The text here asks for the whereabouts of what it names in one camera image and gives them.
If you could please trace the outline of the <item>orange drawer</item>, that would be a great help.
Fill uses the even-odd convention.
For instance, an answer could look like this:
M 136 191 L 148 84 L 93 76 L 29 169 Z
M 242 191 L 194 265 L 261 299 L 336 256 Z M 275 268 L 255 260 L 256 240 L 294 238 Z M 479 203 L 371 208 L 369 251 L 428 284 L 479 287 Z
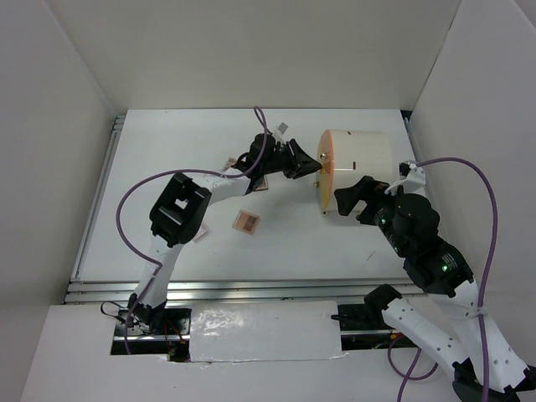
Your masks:
M 326 130 L 320 137 L 317 148 L 317 160 L 322 165 L 331 166 L 333 163 L 333 137 L 332 131 Z
M 319 191 L 322 199 L 330 199 L 333 183 L 332 166 L 329 163 L 324 163 L 316 172 L 316 189 Z

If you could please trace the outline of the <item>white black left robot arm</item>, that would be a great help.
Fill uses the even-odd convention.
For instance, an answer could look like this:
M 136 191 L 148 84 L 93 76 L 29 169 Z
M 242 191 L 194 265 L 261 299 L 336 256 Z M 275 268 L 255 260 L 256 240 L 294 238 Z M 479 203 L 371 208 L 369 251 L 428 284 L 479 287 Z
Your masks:
M 136 326 L 147 334 L 162 328 L 171 274 L 182 248 L 199 232 L 210 205 L 252 193 L 269 174 L 298 179 L 321 167 L 296 140 L 282 142 L 270 134 L 259 134 L 250 150 L 228 161 L 221 172 L 195 172 L 194 178 L 174 173 L 149 213 L 151 246 L 127 303 Z

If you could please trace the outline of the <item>orange top drawer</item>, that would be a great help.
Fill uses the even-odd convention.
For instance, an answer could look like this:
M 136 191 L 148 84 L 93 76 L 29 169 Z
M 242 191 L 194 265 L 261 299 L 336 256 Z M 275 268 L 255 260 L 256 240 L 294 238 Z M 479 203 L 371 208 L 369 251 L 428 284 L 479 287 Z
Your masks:
M 320 137 L 317 148 L 317 160 L 322 165 L 331 166 L 333 163 L 333 137 L 332 131 L 326 130 Z

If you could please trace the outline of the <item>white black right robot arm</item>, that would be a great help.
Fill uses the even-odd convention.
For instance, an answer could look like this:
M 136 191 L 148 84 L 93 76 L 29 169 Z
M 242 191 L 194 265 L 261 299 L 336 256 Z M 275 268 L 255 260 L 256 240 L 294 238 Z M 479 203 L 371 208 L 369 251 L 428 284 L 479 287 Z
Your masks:
M 421 348 L 448 374 L 462 401 L 516 401 L 535 388 L 535 368 L 510 347 L 492 317 L 478 304 L 479 288 L 461 252 L 438 235 L 440 215 L 430 201 L 387 183 L 362 177 L 335 190 L 338 212 L 347 216 L 365 203 L 357 220 L 377 227 L 403 259 L 403 268 L 445 314 L 454 334 L 423 318 L 390 285 L 365 298 L 364 317 L 372 327 L 392 327 Z

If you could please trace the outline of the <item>cream cylindrical drawer organizer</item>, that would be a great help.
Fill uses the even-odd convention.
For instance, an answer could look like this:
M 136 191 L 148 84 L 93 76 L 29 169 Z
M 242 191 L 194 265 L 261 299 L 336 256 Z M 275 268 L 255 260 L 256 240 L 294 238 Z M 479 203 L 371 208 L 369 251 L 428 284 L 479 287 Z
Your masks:
M 388 136 L 380 131 L 331 130 L 333 137 L 333 183 L 330 199 L 318 194 L 321 214 L 338 210 L 334 191 L 348 188 L 363 176 L 371 176 L 381 182 L 394 181 L 394 162 Z

